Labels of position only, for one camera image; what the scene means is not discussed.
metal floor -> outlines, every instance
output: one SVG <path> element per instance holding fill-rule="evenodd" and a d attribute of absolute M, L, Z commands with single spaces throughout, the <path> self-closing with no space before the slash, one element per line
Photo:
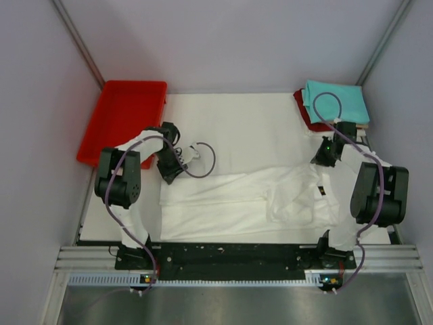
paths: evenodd
<path fill-rule="evenodd" d="M 111 290 L 69 287 L 59 324 L 421 324 L 404 274 L 361 274 L 337 296 L 318 288 L 154 288 L 87 308 Z"/>

teal cloth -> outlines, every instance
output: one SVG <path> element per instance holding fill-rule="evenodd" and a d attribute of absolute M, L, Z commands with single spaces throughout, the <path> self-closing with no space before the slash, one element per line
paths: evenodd
<path fill-rule="evenodd" d="M 317 95 L 328 91 L 334 93 L 341 101 L 342 112 L 340 119 L 356 124 L 368 124 L 367 107 L 363 98 L 360 86 L 333 85 L 331 83 L 320 83 L 319 81 L 308 80 L 305 89 L 302 90 L 304 106 L 310 116 L 311 123 L 320 123 L 321 119 L 313 110 L 313 100 Z M 317 98 L 316 109 L 327 121 L 333 121 L 338 117 L 339 105 L 331 95 L 322 95 Z"/>

stack of folded clothes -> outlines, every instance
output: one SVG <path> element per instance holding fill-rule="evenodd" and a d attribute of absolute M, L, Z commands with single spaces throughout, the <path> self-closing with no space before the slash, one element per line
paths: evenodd
<path fill-rule="evenodd" d="M 293 96 L 309 135 L 326 135 L 331 129 L 323 124 L 313 110 L 313 101 L 317 95 L 323 92 L 335 94 L 341 101 L 342 107 L 332 95 L 321 95 L 317 98 L 316 109 L 327 121 L 333 123 L 336 118 L 341 121 L 354 122 L 359 129 L 358 136 L 365 135 L 368 127 L 369 116 L 363 99 L 362 89 L 359 86 L 333 85 L 308 80 L 305 89 L 296 91 Z"/>

cable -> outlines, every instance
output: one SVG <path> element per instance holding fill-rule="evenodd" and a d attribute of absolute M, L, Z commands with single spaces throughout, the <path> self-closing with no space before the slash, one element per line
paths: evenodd
<path fill-rule="evenodd" d="M 108 254 L 110 254 L 111 256 L 116 257 L 116 255 L 114 255 L 113 253 L 111 253 L 111 246 L 108 247 Z"/>
<path fill-rule="evenodd" d="M 347 136 L 345 136 L 343 133 L 341 133 L 340 131 L 338 131 L 331 123 L 329 123 L 328 121 L 326 121 L 317 111 L 316 109 L 316 101 L 317 98 L 319 98 L 322 95 L 331 95 L 332 97 L 334 97 L 339 105 L 339 111 L 341 114 L 342 111 L 342 104 L 340 101 L 340 98 L 337 97 L 337 95 L 335 93 L 331 93 L 329 91 L 325 91 L 323 93 L 318 94 L 315 99 L 313 100 L 313 110 L 316 113 L 316 115 L 320 118 L 320 120 L 325 123 L 329 128 L 331 128 L 331 130 L 333 130 L 335 133 L 337 133 L 340 137 L 342 137 L 348 144 L 351 144 L 360 154 L 362 154 L 363 156 L 366 156 L 367 158 L 372 159 L 376 165 L 378 166 L 378 170 L 379 170 L 379 201 L 378 201 L 378 207 L 376 208 L 376 211 L 373 215 L 373 217 L 371 218 L 370 222 L 362 227 L 358 232 L 357 232 L 357 241 L 356 241 L 356 245 L 361 249 L 362 251 L 362 257 L 361 257 L 361 262 L 359 262 L 358 267 L 356 268 L 355 272 L 353 272 L 353 274 L 350 276 L 349 279 L 347 279 L 347 281 L 345 283 L 343 283 L 343 285 L 339 288 L 336 289 L 334 291 L 334 293 L 338 293 L 340 292 L 342 289 L 346 288 L 358 275 L 359 271 L 361 271 L 362 266 L 364 265 L 365 262 L 365 249 L 364 246 L 361 244 L 361 234 L 365 231 L 368 230 L 372 225 L 374 225 L 374 223 L 378 220 L 379 218 L 379 214 L 380 211 L 382 210 L 382 206 L 384 203 L 384 194 L 385 194 L 385 179 L 384 179 L 384 169 L 382 167 L 382 164 L 380 163 L 380 160 L 378 158 L 376 158 L 375 156 L 373 156 L 372 154 L 368 154 L 367 152 L 365 152 L 364 150 L 362 150 L 362 148 L 360 146 L 358 146 L 356 143 L 354 143 L 351 139 L 349 139 Z"/>
<path fill-rule="evenodd" d="M 341 279 L 343 279 L 343 276 L 344 276 L 344 264 L 343 264 L 342 261 L 340 261 L 338 263 L 338 265 L 340 266 L 340 273 L 338 275 L 340 276 Z"/>
<path fill-rule="evenodd" d="M 206 142 L 197 142 L 197 144 L 200 144 L 200 145 L 204 145 L 204 146 L 207 146 L 209 149 L 210 149 L 210 151 L 212 151 L 212 155 L 213 155 L 213 163 L 212 163 L 212 166 L 211 166 L 211 168 L 210 168 L 210 170 L 206 173 L 206 174 L 204 174 L 204 175 L 194 175 L 194 174 L 192 174 L 192 173 L 190 173 L 188 170 L 187 170 L 187 167 L 185 167 L 183 164 L 182 164 L 182 162 L 181 162 L 181 160 L 180 160 L 180 158 L 177 156 L 177 154 L 176 154 L 176 150 L 175 150 L 175 148 L 173 147 L 173 145 L 165 138 L 165 137 L 162 137 L 162 136 L 160 136 L 160 135 L 150 135 L 150 136 L 148 136 L 148 137 L 145 137 L 145 138 L 143 138 L 141 141 L 139 141 L 139 142 L 135 142 L 132 146 L 130 146 L 128 149 L 126 149 L 125 151 L 124 151 L 124 153 L 123 153 L 123 155 L 120 157 L 120 160 L 118 161 L 118 163 L 117 163 L 117 165 L 116 165 L 116 168 L 114 168 L 114 171 L 113 171 L 113 174 L 112 174 L 112 176 L 111 176 L 111 178 L 110 178 L 110 181 L 108 182 L 108 186 L 107 186 L 107 190 L 106 190 L 106 194 L 105 194 L 105 197 L 104 197 L 104 202 L 105 202 L 105 205 L 106 205 L 106 209 L 107 209 L 107 212 L 110 214 L 110 216 L 111 216 L 111 218 L 113 218 L 113 220 L 115 220 L 115 222 L 123 229 L 123 231 L 125 232 L 125 234 L 126 235 L 128 235 L 128 237 L 132 240 L 132 241 L 134 241 L 134 242 L 136 242 L 142 249 L 144 249 L 144 251 L 149 255 L 149 257 L 150 257 L 150 259 L 152 260 L 152 266 L 153 266 L 153 269 L 154 269 L 154 273 L 153 273 L 153 276 L 152 276 L 152 279 L 151 279 L 151 282 L 150 282 L 150 284 L 149 284 L 149 286 L 147 286 L 147 288 L 143 291 L 143 293 L 146 293 L 151 287 L 152 287 L 152 285 L 155 283 L 155 281 L 156 281 L 156 261 L 155 261 L 155 257 L 153 256 L 153 254 L 152 254 L 152 252 L 146 247 L 146 245 L 145 245 L 145 243 L 142 243 L 137 237 L 135 237 L 125 226 L 124 226 L 124 224 L 123 224 L 123 222 L 119 219 L 119 218 L 117 218 L 117 216 L 112 212 L 112 210 L 111 210 L 111 208 L 110 208 L 110 205 L 109 205 L 109 203 L 108 203 L 108 198 L 109 198 L 109 195 L 110 195 L 110 190 L 111 190 L 111 187 L 112 187 L 112 185 L 113 185 L 113 182 L 114 182 L 114 179 L 116 178 L 116 175 L 117 175 L 117 173 L 118 173 L 118 171 L 119 171 L 119 169 L 121 168 L 121 166 L 122 166 L 122 163 L 123 163 L 123 161 L 125 160 L 125 158 L 126 158 L 126 156 L 127 156 L 127 153 L 128 152 L 130 152 L 132 149 L 134 149 L 135 147 L 137 147 L 138 145 L 140 145 L 140 144 L 142 144 L 143 142 L 145 142 L 145 141 L 147 141 L 147 140 L 150 140 L 150 139 L 161 139 L 162 141 L 164 141 L 166 144 L 167 144 L 167 146 L 175 153 L 175 158 L 176 158 L 176 160 L 177 160 L 177 162 L 179 163 L 179 165 L 181 166 L 181 168 L 183 169 L 183 171 L 186 173 L 186 174 L 188 174 L 189 176 L 191 176 L 191 177 L 193 177 L 193 178 L 198 178 L 198 179 L 200 179 L 200 178 L 205 178 L 205 177 L 207 177 L 207 176 L 209 176 L 212 172 L 213 172 L 213 170 L 214 170 L 214 168 L 215 168 L 215 164 L 217 163 L 216 161 L 216 154 L 215 154 L 215 150 L 214 150 L 214 148 L 212 148 L 212 146 L 211 145 L 209 145 L 209 144 L 207 144 Z"/>
<path fill-rule="evenodd" d="M 129 291 L 129 292 L 137 292 L 136 290 L 130 289 L 130 288 L 117 288 L 114 290 L 111 290 L 105 294 L 103 294 L 102 296 L 96 298 L 94 301 L 92 301 L 90 304 L 88 304 L 83 310 L 81 310 L 79 313 L 74 313 L 70 306 L 69 303 L 66 304 L 66 308 L 68 309 L 68 313 L 70 313 L 72 315 L 72 317 L 74 318 L 78 318 L 81 317 L 82 315 L 84 315 L 86 313 L 86 311 L 88 311 L 89 309 L 91 309 L 94 305 L 96 305 L 97 303 L 99 303 L 100 301 L 104 300 L 105 298 L 107 298 L 108 296 L 114 294 L 114 293 L 119 293 L 122 291 Z"/>

red cloth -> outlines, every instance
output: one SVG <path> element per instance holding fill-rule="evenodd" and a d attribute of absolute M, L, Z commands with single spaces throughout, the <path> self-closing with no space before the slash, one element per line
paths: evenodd
<path fill-rule="evenodd" d="M 306 111 L 306 108 L 304 106 L 304 100 L 302 99 L 302 89 L 299 89 L 298 91 L 295 91 L 293 94 L 293 97 L 295 97 L 296 103 L 298 104 L 298 108 L 300 111 L 300 115 L 302 116 L 302 119 L 305 122 L 306 127 L 309 128 L 309 130 L 314 132 L 324 132 L 324 131 L 331 131 L 331 129 L 323 123 L 313 123 L 310 122 L 310 116 L 308 112 Z"/>

